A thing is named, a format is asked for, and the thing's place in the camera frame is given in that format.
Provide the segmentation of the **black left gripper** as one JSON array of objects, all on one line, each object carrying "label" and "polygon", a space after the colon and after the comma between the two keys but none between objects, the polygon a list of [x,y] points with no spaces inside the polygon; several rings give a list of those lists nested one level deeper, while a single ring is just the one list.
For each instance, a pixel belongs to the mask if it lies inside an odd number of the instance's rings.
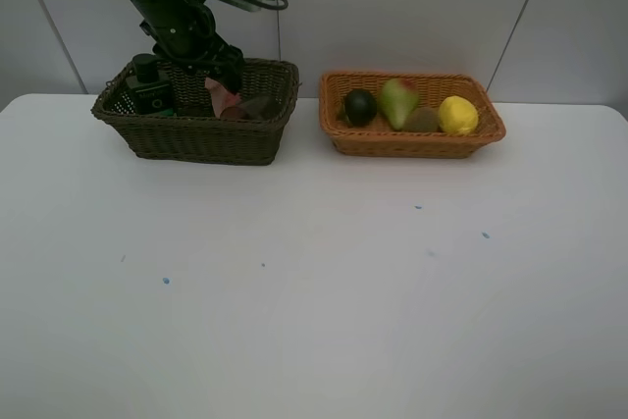
[{"label": "black left gripper", "polygon": [[183,69],[201,70],[231,94],[240,93],[244,59],[216,31],[213,15],[206,7],[184,1],[145,3],[140,9],[141,29],[150,36],[152,52]]}]

